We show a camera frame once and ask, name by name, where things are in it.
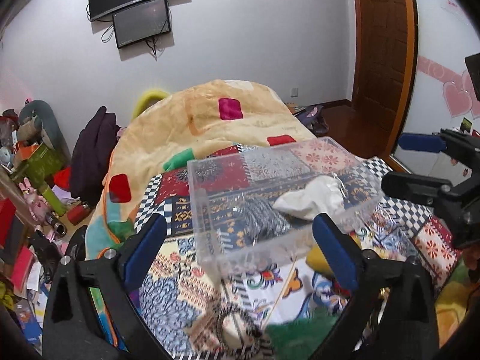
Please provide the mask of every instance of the pink heart sticker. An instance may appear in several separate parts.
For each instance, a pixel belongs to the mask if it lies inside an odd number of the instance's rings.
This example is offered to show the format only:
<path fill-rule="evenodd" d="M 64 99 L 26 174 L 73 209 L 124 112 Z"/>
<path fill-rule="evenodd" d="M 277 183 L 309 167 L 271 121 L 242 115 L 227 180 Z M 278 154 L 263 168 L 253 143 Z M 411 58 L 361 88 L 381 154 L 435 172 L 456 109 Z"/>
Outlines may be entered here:
<path fill-rule="evenodd" d="M 452 117 L 464 115 L 472 108 L 472 99 L 468 92 L 459 91 L 452 81 L 443 85 L 443 97 Z"/>
<path fill-rule="evenodd" d="M 480 117 L 480 102 L 475 95 L 475 89 L 473 88 L 472 78 L 468 70 L 465 70 L 462 74 L 463 89 L 470 95 L 472 99 L 472 116 L 474 119 Z"/>

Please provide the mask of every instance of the blue gripper pad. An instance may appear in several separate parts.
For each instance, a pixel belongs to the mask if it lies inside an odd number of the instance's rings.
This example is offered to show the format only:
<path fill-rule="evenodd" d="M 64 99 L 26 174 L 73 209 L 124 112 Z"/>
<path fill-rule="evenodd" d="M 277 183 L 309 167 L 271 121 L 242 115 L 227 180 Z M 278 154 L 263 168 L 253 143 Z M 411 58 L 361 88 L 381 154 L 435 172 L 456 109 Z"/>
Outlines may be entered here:
<path fill-rule="evenodd" d="M 429 134 L 402 134 L 398 138 L 398 145 L 403 150 L 430 153 L 439 153 L 447 148 L 442 138 Z"/>
<path fill-rule="evenodd" d="M 319 214 L 313 220 L 313 237 L 340 286 L 355 292 L 362 251 L 352 237 L 343 234 L 327 214 Z"/>
<path fill-rule="evenodd" d="M 125 264 L 123 285 L 127 293 L 140 288 L 167 236 L 167 221 L 163 215 L 158 215 L 158 218 L 151 225 L 149 222 L 150 220 L 141 229 L 141 232 L 148 230 L 147 234 Z"/>

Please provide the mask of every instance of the yellow blanket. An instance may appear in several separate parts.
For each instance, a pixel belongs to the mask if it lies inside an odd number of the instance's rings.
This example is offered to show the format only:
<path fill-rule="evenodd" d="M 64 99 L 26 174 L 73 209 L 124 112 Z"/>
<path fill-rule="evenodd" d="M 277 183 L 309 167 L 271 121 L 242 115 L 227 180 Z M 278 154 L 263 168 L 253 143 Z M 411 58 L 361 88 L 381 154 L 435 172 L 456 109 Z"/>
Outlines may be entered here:
<path fill-rule="evenodd" d="M 314 137 L 272 89 L 254 82 L 218 79 L 156 103 L 132 121 L 112 153 L 104 193 L 86 234 L 87 259 L 128 237 L 131 227 L 122 225 L 134 221 L 153 176 L 235 143 L 269 146 L 267 138 L 282 135 L 297 141 Z M 112 203 L 110 178 L 122 173 L 131 201 Z"/>

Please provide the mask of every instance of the wooden door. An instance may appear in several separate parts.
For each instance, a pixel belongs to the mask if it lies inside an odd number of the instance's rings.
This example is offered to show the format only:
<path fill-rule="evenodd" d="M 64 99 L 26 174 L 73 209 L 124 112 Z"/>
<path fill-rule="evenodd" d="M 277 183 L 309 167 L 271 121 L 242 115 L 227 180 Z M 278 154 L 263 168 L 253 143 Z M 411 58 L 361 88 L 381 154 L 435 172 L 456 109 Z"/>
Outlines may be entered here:
<path fill-rule="evenodd" d="M 414 30 L 407 25 L 407 3 L 356 0 L 356 11 L 357 63 L 352 105 L 390 133 L 398 113 L 405 111 L 410 88 L 411 75 L 406 76 L 406 71 L 407 62 L 413 64 L 413 53 L 408 47 L 408 35 L 409 29 Z M 406 79 L 409 87 L 405 92 Z"/>

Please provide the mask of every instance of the clear acrylic box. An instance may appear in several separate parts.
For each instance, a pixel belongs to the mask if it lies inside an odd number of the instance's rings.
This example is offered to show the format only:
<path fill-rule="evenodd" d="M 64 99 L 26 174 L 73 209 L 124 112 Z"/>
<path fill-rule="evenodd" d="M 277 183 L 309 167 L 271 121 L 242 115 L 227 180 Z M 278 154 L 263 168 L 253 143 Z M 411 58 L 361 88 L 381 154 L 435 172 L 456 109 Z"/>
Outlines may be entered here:
<path fill-rule="evenodd" d="M 314 245 L 311 222 L 283 215 L 291 229 L 266 240 L 249 237 L 238 207 L 252 198 L 273 204 L 319 175 L 342 181 L 344 208 L 332 220 L 344 232 L 359 229 L 383 197 L 380 179 L 329 137 L 188 162 L 190 204 L 198 263 L 207 273 L 240 275 L 304 257 Z"/>

